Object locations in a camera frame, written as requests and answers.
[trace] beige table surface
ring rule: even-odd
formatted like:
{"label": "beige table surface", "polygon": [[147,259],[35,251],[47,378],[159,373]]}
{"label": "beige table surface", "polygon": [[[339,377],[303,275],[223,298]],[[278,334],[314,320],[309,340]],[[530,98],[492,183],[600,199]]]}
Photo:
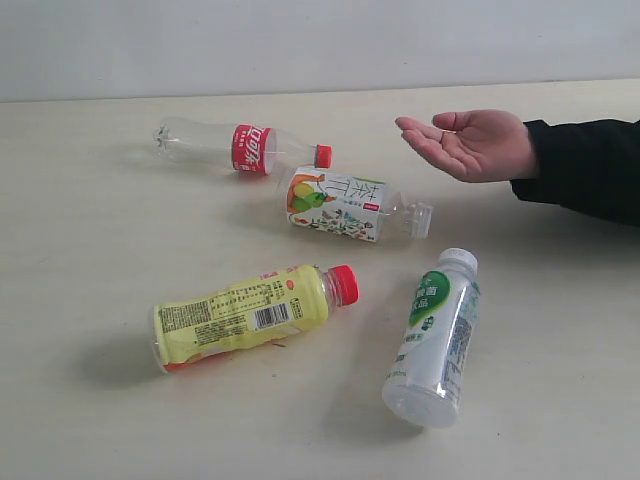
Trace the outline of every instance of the beige table surface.
{"label": "beige table surface", "polygon": [[[457,183],[393,125],[483,107],[632,120],[640,80],[0,105],[0,478],[637,479],[640,234]],[[290,227],[273,179],[156,158],[166,115],[331,144],[335,170],[428,200],[430,239]],[[483,291],[463,416],[416,432],[380,387],[451,246],[477,255]],[[350,263],[360,302],[286,348],[158,373],[151,305],[305,262]]]}

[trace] hand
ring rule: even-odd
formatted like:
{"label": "hand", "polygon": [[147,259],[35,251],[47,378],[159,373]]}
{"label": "hand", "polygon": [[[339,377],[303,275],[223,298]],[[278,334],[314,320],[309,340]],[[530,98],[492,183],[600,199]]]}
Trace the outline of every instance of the hand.
{"label": "hand", "polygon": [[400,117],[402,138],[421,157],[470,183],[536,178],[538,165],[527,127],[508,112],[441,113],[433,127]]}

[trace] coca-cola bottle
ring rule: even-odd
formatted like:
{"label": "coca-cola bottle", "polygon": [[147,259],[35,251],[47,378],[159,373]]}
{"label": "coca-cola bottle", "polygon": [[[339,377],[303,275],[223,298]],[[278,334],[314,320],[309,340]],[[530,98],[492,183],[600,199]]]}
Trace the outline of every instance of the coca-cola bottle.
{"label": "coca-cola bottle", "polygon": [[200,160],[269,175],[277,163],[331,166],[331,147],[306,145],[294,135],[254,125],[207,124],[185,118],[162,120],[153,138],[173,160]]}

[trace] person's arm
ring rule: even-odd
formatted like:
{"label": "person's arm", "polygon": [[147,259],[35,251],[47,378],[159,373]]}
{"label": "person's arm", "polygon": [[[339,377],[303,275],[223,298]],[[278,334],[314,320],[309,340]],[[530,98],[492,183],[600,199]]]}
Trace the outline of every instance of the person's arm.
{"label": "person's arm", "polygon": [[520,200],[640,226],[640,122],[525,122],[538,176],[512,180]]}

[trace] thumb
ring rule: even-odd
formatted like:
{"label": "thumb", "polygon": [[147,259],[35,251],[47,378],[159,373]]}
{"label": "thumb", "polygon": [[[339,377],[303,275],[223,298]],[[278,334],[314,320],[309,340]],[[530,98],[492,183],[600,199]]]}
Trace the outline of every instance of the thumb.
{"label": "thumb", "polygon": [[459,132],[469,125],[471,121],[471,112],[446,112],[439,113],[433,117],[433,124],[442,129],[451,132]]}

